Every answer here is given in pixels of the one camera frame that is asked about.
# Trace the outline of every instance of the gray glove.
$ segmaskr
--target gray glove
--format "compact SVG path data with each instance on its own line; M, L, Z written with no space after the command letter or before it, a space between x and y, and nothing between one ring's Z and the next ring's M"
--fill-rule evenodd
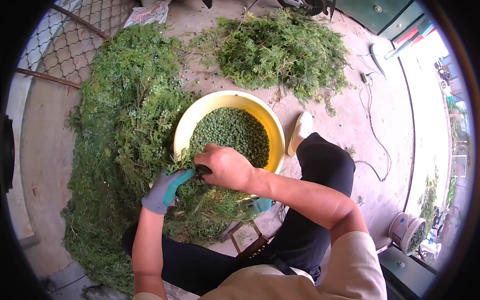
M166 175L167 170L162 170L152 186L148 195L142 198L142 205L151 212L164 215L167 207L175 200L177 187L195 175L193 169L178 171Z

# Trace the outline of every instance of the person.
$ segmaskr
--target person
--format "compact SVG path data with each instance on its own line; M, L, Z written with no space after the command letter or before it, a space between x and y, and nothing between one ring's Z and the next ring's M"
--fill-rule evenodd
M375 245L350 199L355 164L349 154L312 132L313 119L297 119L288 154L297 155L300 180L261 168L232 148L207 144L194 162L212 174L206 182L274 199L290 207L271 243L237 260L199 245L162 236L164 214L192 170L162 172L146 197L138 224L122 247L132 257L134 300L167 300L165 280L200 299L386 299ZM332 244L318 286L320 262Z

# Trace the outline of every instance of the yellow plastic basin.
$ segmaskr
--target yellow plastic basin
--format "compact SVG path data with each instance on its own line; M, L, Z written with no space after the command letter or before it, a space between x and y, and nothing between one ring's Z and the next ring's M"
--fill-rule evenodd
M282 168L285 153L285 137L282 125L267 104L244 92L220 91L211 93L198 99L190 106L181 117L175 130L173 141L175 154L179 155L183 149L190 147L190 138L197 123L217 108L244 109L263 124L270 141L268 164L264 169L278 174Z

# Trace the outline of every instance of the hand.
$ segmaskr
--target hand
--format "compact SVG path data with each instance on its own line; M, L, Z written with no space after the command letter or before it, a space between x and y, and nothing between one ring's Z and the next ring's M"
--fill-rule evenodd
M205 165L212 174L204 174L207 183L246 192L255 168L235 149L207 144L203 153L197 153L193 160L197 165Z
M251 206L255 212L262 213L272 208L272 201L266 197L255 197L248 201L248 206Z
M167 170L162 170L148 195L142 198L142 205L151 212L164 215L167 207L175 200L177 188L194 175L193 169L178 171L171 175L167 175Z

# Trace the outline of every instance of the shirt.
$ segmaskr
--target shirt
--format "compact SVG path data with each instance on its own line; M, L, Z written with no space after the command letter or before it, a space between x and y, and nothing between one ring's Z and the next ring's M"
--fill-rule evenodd
M133 297L133 300L160 299L150 293L138 293ZM332 245L325 278L317 287L311 277L286 276L274 266L263 264L238 270L200 299L380 300L387 296L372 238L365 232L354 231L342 235Z

